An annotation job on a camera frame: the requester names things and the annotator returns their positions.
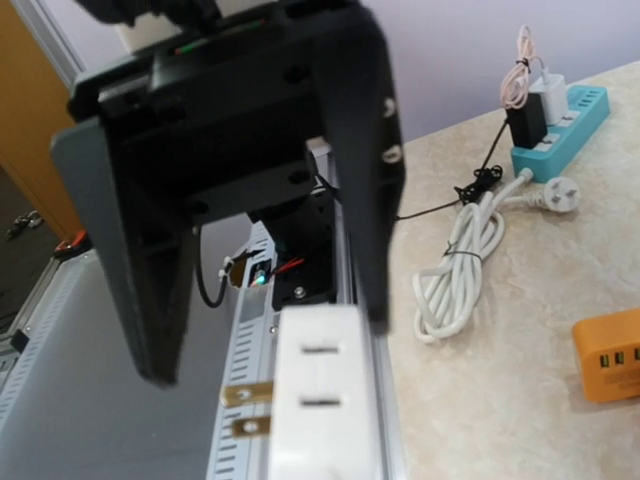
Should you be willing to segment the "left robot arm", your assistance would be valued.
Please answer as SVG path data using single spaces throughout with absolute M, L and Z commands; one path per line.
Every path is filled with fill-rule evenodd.
M 303 259 L 303 278 L 320 268 L 333 232 L 313 195 L 316 138 L 331 149 L 361 305 L 386 333 L 406 169 L 373 12 L 358 1 L 271 1 L 228 16 L 213 1 L 83 8 L 105 24 L 162 15 L 179 30 L 79 75 L 74 124 L 51 146 L 139 374 L 177 379 L 204 225 L 246 214 Z

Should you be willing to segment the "white plug adapter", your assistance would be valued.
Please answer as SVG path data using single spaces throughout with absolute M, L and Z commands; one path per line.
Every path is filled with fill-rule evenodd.
M 368 343 L 354 305 L 286 307 L 273 380 L 223 389 L 226 407 L 270 404 L 269 415 L 232 424 L 236 438 L 268 435 L 268 478 L 382 478 Z

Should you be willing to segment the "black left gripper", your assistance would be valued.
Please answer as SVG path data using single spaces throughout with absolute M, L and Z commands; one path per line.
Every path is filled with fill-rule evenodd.
M 195 237 L 299 194 L 309 140 L 332 148 L 344 225 L 376 334 L 405 183 L 391 62 L 374 14 L 251 9 L 81 75 L 51 155 L 97 250 L 134 365 L 176 384 Z

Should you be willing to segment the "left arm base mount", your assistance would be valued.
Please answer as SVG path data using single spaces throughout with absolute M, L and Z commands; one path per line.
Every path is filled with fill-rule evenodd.
M 248 217 L 262 224 L 274 243 L 274 310 L 336 300 L 335 200 L 331 193 L 317 190 L 250 212 Z

